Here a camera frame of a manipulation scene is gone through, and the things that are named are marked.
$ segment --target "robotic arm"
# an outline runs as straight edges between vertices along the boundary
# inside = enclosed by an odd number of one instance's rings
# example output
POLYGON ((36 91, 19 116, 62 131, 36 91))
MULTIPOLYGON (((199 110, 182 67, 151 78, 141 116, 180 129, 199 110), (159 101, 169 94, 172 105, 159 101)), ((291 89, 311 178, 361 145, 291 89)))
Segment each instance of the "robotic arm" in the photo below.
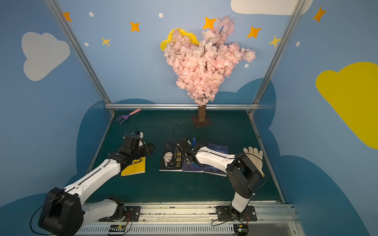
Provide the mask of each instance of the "robotic arm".
MULTIPOLYGON (((46 196, 38 221, 39 227, 57 236, 72 236, 81 226, 90 222, 104 217, 124 215, 123 202, 119 199, 105 199, 85 205, 84 202, 101 185, 131 165, 134 160, 154 152, 155 146, 146 144, 142 138, 143 133, 139 131, 125 136, 122 147, 86 176, 63 189, 52 189, 46 196)), ((262 158, 254 154, 243 153, 235 156, 219 153, 203 145, 192 146, 187 139, 182 139, 178 148, 182 151, 185 161, 208 164, 227 173, 235 190, 227 215, 241 220, 263 177, 262 171, 253 162, 261 160, 258 164, 261 169, 262 158)))
POLYGON ((112 199, 84 205, 101 185, 125 169, 134 160, 151 155, 155 146, 143 141, 143 133, 135 131, 124 137, 124 144, 97 168, 63 189, 54 188, 46 196, 38 221, 39 227, 57 235, 72 236, 82 225, 124 211, 112 199))
POLYGON ((254 153, 242 153, 237 156, 223 154, 199 144, 193 147, 186 138, 178 143, 178 147, 184 154, 184 160, 188 163, 207 164, 227 173, 235 190, 235 196, 229 208, 229 215, 238 220, 242 219, 252 195, 258 189, 261 179, 265 176, 256 167, 256 165, 262 167, 262 155, 259 158, 254 153))

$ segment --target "tree base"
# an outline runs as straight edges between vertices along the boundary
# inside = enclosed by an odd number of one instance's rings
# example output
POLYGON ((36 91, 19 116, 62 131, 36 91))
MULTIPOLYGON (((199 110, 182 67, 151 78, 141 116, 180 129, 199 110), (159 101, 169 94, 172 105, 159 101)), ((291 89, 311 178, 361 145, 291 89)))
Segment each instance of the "tree base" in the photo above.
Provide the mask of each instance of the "tree base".
POLYGON ((212 121, 211 121, 211 119, 208 115, 205 116, 204 122, 199 122, 198 121, 198 115, 194 115, 194 116, 192 116, 192 122, 193 122, 193 125, 194 125, 195 128, 212 125, 212 121))

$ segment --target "yellow book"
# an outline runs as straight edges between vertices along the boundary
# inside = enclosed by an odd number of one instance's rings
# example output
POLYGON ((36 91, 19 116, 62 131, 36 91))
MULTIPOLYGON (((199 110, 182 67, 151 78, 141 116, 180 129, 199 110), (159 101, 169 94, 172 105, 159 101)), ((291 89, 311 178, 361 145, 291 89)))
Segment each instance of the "yellow book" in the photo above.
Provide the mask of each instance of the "yellow book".
POLYGON ((121 176, 141 174, 146 172, 146 157, 142 157, 141 160, 135 160, 131 165, 126 167, 122 172, 121 176))

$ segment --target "yellow star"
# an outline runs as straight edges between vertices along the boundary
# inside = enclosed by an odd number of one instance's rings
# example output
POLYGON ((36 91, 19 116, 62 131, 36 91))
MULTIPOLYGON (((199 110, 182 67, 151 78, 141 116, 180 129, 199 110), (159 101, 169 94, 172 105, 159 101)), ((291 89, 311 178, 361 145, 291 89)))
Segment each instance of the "yellow star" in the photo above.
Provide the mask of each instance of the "yellow star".
POLYGON ((107 45, 110 47, 110 45, 109 45, 109 41, 110 41, 110 39, 105 40, 104 38, 102 38, 102 40, 104 41, 102 44, 107 44, 107 45))
POLYGON ((71 18, 70 18, 70 13, 69 12, 66 12, 66 13, 63 13, 64 16, 66 17, 67 21, 70 21, 72 22, 71 18))
POLYGON ((259 29, 255 29, 255 28, 253 28, 253 27, 251 26, 251 32, 248 34, 247 38, 249 38, 249 37, 254 37, 254 38, 257 39, 257 34, 258 34, 258 32, 260 31, 260 29, 261 29, 261 28, 259 28, 259 29))
POLYGON ((320 18, 322 18, 322 16, 324 15, 324 13, 326 13, 327 11, 322 11, 322 8, 319 9, 318 13, 316 14, 316 16, 314 16, 313 20, 317 20, 318 23, 320 21, 320 18))
POLYGON ((140 31, 139 31, 139 24, 140 24, 140 23, 136 23, 136 24, 134 24, 133 22, 130 21, 130 24, 131 24, 131 32, 133 32, 133 31, 138 31, 138 32, 140 32, 140 31))
POLYGON ((278 41, 280 41, 280 40, 281 40, 281 39, 277 39, 276 36, 274 36, 274 40, 273 40, 272 42, 268 43, 268 45, 269 45, 269 44, 274 44, 274 47, 277 47, 277 43, 278 43, 278 41))
POLYGON ((214 27, 214 22, 217 20, 216 18, 215 19, 209 19, 207 17, 206 18, 206 24, 205 26, 203 27, 203 29, 207 29, 207 28, 210 28, 210 29, 213 29, 214 27))

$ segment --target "mounting plate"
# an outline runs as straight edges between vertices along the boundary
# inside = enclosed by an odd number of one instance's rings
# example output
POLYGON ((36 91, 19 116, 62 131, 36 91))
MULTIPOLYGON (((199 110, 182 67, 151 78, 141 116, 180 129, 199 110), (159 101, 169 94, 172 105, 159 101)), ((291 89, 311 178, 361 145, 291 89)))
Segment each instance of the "mounting plate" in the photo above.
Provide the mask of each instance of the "mounting plate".
POLYGON ((122 217, 120 220, 116 220, 116 216, 111 216, 111 217, 105 217, 102 219, 99 219, 99 222, 127 222, 127 216, 126 213, 130 214, 130 221, 138 221, 139 215, 141 212, 141 207, 140 206, 124 206, 125 208, 125 216, 122 217))
MULTIPOLYGON (((247 214, 249 221, 257 221, 256 211, 253 206, 247 206, 240 221, 248 221, 247 214)), ((217 215, 220 222, 234 220, 231 216, 230 206, 217 206, 217 215)))

